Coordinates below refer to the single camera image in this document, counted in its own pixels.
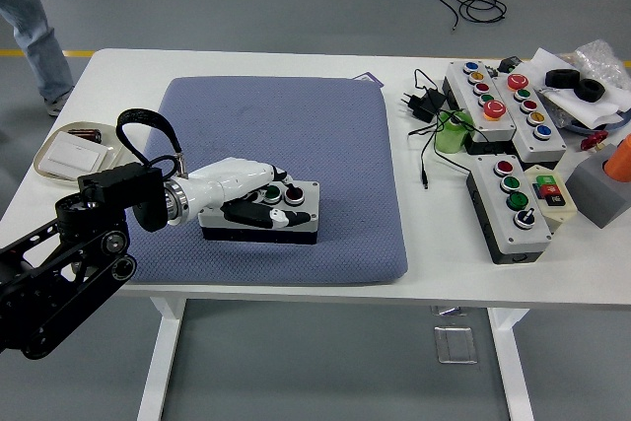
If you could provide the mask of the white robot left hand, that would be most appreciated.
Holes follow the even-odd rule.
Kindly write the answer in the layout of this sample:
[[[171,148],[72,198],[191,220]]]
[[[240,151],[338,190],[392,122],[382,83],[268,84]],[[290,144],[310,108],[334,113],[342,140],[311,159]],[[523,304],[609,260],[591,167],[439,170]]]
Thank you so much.
[[[284,170],[234,157],[198,169],[187,178],[175,178],[172,185],[180,188],[181,196],[177,215],[169,223],[186,223],[198,217],[204,208],[221,210],[229,222],[261,229],[285,229],[308,223],[312,219],[308,212],[280,210],[245,199],[249,193],[274,181],[293,187]]]

